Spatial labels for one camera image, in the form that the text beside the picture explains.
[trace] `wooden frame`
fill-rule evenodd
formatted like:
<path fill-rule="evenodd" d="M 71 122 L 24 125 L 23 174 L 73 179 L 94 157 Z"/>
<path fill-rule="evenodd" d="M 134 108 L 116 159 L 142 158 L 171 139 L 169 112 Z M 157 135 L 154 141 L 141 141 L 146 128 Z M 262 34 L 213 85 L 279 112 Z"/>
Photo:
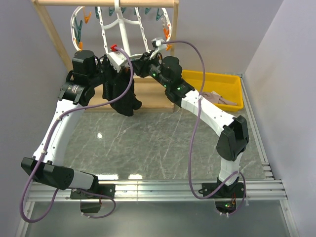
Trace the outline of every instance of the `wooden frame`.
<path fill-rule="evenodd" d="M 114 0 L 31 0 L 36 9 L 42 23 L 44 24 L 49 37 L 51 38 L 59 56 L 63 60 L 67 70 L 72 70 L 71 59 L 61 41 L 58 32 L 52 22 L 45 6 L 114 6 Z M 171 7 L 173 8 L 172 16 L 172 35 L 171 39 L 175 40 L 179 0 L 120 0 L 121 7 Z M 171 55 L 174 55 L 175 47 L 171 48 Z M 104 102 L 102 99 L 102 86 L 95 89 L 95 96 L 90 100 L 89 105 L 95 105 Z M 154 79 L 135 78 L 135 93 L 137 98 L 143 102 L 143 106 L 139 112 L 173 112 L 174 105 L 164 94 L 164 88 Z M 91 109 L 89 111 L 111 111 L 110 105 Z"/>

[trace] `red clip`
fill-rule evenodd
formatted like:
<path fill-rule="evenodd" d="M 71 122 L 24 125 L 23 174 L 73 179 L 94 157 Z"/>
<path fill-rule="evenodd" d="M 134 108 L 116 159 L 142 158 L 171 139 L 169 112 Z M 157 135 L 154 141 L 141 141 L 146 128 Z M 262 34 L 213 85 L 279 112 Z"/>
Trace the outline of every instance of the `red clip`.
<path fill-rule="evenodd" d="M 116 44 L 113 44 L 113 45 L 111 46 L 111 51 L 112 51 L 112 52 L 116 52 L 116 51 L 117 51 L 117 50 L 115 49 L 115 47 L 117 47 Z"/>

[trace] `beige cloth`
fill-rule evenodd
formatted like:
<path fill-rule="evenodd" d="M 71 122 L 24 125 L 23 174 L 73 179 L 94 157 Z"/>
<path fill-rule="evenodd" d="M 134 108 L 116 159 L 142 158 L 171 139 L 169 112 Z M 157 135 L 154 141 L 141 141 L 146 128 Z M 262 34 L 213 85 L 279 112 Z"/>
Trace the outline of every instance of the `beige cloth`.
<path fill-rule="evenodd" d="M 202 96 L 211 103 L 224 104 L 224 105 L 237 105 L 237 103 L 224 99 L 220 94 L 215 91 L 202 92 Z"/>

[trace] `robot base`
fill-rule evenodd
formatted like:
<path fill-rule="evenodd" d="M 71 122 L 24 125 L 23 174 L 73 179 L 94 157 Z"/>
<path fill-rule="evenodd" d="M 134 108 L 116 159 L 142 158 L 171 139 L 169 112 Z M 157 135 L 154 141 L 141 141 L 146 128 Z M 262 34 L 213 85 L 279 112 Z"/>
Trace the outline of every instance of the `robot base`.
<path fill-rule="evenodd" d="M 236 198 L 243 198 L 244 185 L 243 183 L 238 182 L 239 178 L 229 186 L 224 185 L 217 191 L 216 194 L 210 198 L 220 199 L 220 198 L 229 198 L 230 201 L 215 201 L 216 209 L 221 213 L 232 213 L 237 208 Z M 217 178 L 216 183 L 202 183 L 202 189 L 198 191 L 199 194 L 202 194 L 203 197 L 209 195 L 213 192 L 219 185 L 221 181 Z"/>
<path fill-rule="evenodd" d="M 99 184 L 98 194 L 114 198 L 115 184 Z M 80 192 L 80 190 L 72 189 L 70 199 L 100 199 L 96 196 L 91 196 Z M 82 213 L 98 213 L 101 209 L 101 199 L 99 202 L 81 202 L 80 210 Z"/>

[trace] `orange clothespin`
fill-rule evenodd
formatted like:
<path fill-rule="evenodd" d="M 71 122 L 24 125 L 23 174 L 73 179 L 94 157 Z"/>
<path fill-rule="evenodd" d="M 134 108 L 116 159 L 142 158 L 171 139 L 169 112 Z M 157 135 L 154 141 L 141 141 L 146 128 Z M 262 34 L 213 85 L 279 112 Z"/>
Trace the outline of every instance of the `orange clothespin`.
<path fill-rule="evenodd" d="M 164 33 L 164 36 L 165 36 L 166 39 L 167 39 L 167 38 L 168 38 L 168 35 L 169 35 L 169 29 L 164 28 L 164 29 L 163 29 L 163 33 Z"/>
<path fill-rule="evenodd" d="M 84 22 L 87 24 L 89 19 L 90 19 L 91 12 L 89 12 L 89 15 L 86 15 L 84 9 L 85 9 L 85 7 L 83 8 L 83 17 L 84 17 Z"/>
<path fill-rule="evenodd" d="M 163 33 L 164 33 L 164 36 L 166 37 L 166 39 L 168 39 L 168 37 L 169 37 L 169 29 L 164 28 L 164 29 L 163 29 Z M 167 49 L 166 49 L 166 51 L 168 51 L 169 49 L 171 49 L 171 45 L 170 45 L 170 44 L 167 44 Z"/>
<path fill-rule="evenodd" d="M 76 44 L 77 44 L 77 46 L 78 46 L 78 48 L 80 50 L 83 50 L 83 43 L 82 43 L 82 41 L 78 43 L 77 40 L 76 40 Z"/>

